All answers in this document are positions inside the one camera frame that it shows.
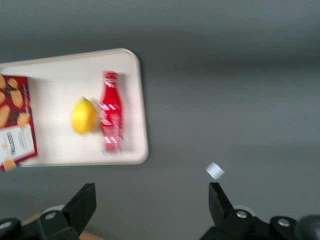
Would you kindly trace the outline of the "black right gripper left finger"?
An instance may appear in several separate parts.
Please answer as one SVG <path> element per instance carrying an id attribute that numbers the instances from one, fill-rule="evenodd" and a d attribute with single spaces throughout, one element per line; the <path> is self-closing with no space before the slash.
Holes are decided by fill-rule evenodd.
<path id="1" fill-rule="evenodd" d="M 17 218 L 0 220 L 2 240 L 78 240 L 97 207 L 96 187 L 86 183 L 62 207 L 52 207 L 27 224 Z"/>

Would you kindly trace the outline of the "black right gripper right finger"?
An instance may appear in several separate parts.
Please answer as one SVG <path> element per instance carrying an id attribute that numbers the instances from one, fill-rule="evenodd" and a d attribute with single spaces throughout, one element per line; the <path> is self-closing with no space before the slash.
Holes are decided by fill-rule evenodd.
<path id="1" fill-rule="evenodd" d="M 243 208 L 232 206 L 221 185 L 209 184 L 208 207 L 214 226 L 202 240 L 318 240 L 320 216 L 307 215 L 299 220 L 274 216 L 264 222 Z"/>

